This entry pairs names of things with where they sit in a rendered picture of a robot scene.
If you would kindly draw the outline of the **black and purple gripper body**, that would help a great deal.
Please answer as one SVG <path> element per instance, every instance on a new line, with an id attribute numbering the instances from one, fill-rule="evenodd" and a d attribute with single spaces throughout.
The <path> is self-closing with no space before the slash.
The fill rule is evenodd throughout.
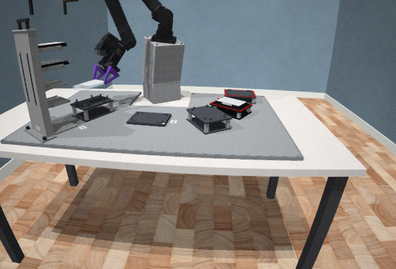
<path id="1" fill-rule="evenodd" d="M 99 66 L 104 72 L 107 71 L 108 66 L 112 67 L 116 72 L 119 72 L 120 69 L 117 67 L 119 61 L 120 61 L 120 58 L 116 61 L 116 64 L 114 64 L 113 62 L 108 62 L 108 61 L 99 61 L 98 63 L 99 63 L 99 65 L 102 65 L 104 67 L 104 69 L 103 69 Z"/>

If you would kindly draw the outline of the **grey slotted shelf rack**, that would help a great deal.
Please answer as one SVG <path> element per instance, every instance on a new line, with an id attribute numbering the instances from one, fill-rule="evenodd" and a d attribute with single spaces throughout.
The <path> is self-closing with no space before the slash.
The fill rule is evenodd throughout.
<path id="1" fill-rule="evenodd" d="M 67 130 L 77 127 L 77 125 L 65 119 L 59 118 L 51 121 L 50 118 L 50 112 L 49 112 L 50 108 L 63 105 L 65 103 L 69 103 L 71 101 L 69 99 L 57 95 L 46 98 L 45 91 L 58 87 L 63 87 L 68 84 L 66 82 L 62 82 L 54 79 L 43 81 L 42 72 L 60 69 L 66 66 L 64 64 L 58 64 L 55 66 L 48 66 L 41 68 L 39 53 L 63 49 L 63 46 L 61 47 L 61 45 L 59 45 L 59 46 L 38 48 L 36 30 L 14 32 L 14 39 L 15 39 L 15 47 L 19 62 L 20 74 L 22 78 L 22 84 L 25 93 L 25 99 L 27 102 L 28 113 L 32 124 L 32 129 L 36 130 L 37 132 L 41 133 L 46 137 L 50 137 L 52 135 L 58 135 Z M 27 60 L 27 54 L 28 54 L 28 60 Z M 22 64 L 20 60 L 20 55 L 22 58 Z M 28 67 L 28 61 L 30 65 L 30 71 Z M 24 74 L 22 70 L 22 65 L 23 65 Z M 32 81 L 30 78 L 30 72 L 32 76 Z M 25 80 L 24 80 L 24 76 L 25 76 Z M 26 82 L 27 90 L 26 90 L 25 82 Z M 32 88 L 32 83 L 33 83 L 33 88 Z M 33 94 L 33 89 L 35 92 L 35 97 Z M 27 96 L 27 91 L 28 91 L 28 96 Z M 28 97 L 30 102 L 28 101 Z M 37 105 L 35 103 L 35 99 Z M 38 126 L 41 131 L 37 130 L 36 126 Z"/>

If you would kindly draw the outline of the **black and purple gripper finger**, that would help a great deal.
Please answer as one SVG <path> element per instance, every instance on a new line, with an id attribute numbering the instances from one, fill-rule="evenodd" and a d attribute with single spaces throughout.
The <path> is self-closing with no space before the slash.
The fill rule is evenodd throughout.
<path id="1" fill-rule="evenodd" d="M 97 70 L 100 72 L 100 75 L 97 78 L 95 78 L 96 74 L 97 74 Z M 94 65 L 93 80 L 100 79 L 105 73 L 106 72 L 104 72 L 100 67 L 98 67 L 97 65 Z"/>
<path id="2" fill-rule="evenodd" d="M 109 76 L 110 73 L 113 74 L 113 77 L 110 78 L 110 79 L 107 81 L 108 76 Z M 112 67 L 109 67 L 109 66 L 108 66 L 108 69 L 107 69 L 106 75 L 105 75 L 104 84 L 105 84 L 105 85 L 108 84 L 109 82 L 111 82 L 112 80 L 114 80 L 114 79 L 117 78 L 117 77 L 119 77 L 119 74 L 118 74 Z"/>

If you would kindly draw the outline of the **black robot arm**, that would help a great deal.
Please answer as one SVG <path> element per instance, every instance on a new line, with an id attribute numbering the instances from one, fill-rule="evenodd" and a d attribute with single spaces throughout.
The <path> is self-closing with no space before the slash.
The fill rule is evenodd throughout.
<path id="1" fill-rule="evenodd" d="M 142 0 L 152 11 L 152 19 L 159 22 L 156 34 L 151 41 L 175 44 L 176 36 L 173 36 L 173 13 L 162 6 L 159 0 Z M 103 56 L 101 61 L 113 62 L 122 58 L 123 54 L 135 47 L 136 39 L 127 22 L 119 0 L 105 0 L 109 12 L 118 30 L 121 41 L 111 33 L 107 33 L 95 47 L 95 55 Z"/>

